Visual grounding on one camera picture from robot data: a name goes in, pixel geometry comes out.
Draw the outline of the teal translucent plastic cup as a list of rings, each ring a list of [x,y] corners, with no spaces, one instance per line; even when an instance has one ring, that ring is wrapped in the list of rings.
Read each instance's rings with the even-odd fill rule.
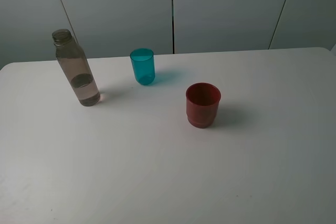
[[[131,52],[130,59],[136,81],[149,85],[155,79],[154,53],[151,49],[140,48]]]

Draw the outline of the clear brown plastic bottle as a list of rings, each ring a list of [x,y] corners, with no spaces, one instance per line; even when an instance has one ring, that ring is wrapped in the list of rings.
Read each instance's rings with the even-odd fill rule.
[[[67,29],[52,33],[56,59],[83,106],[93,106],[100,100],[100,92],[83,49]]]

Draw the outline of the red plastic cup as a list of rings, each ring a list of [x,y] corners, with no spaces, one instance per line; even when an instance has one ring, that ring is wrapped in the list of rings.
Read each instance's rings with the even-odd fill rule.
[[[221,92],[210,83],[200,82],[186,90],[186,115],[194,127],[204,129],[214,122]]]

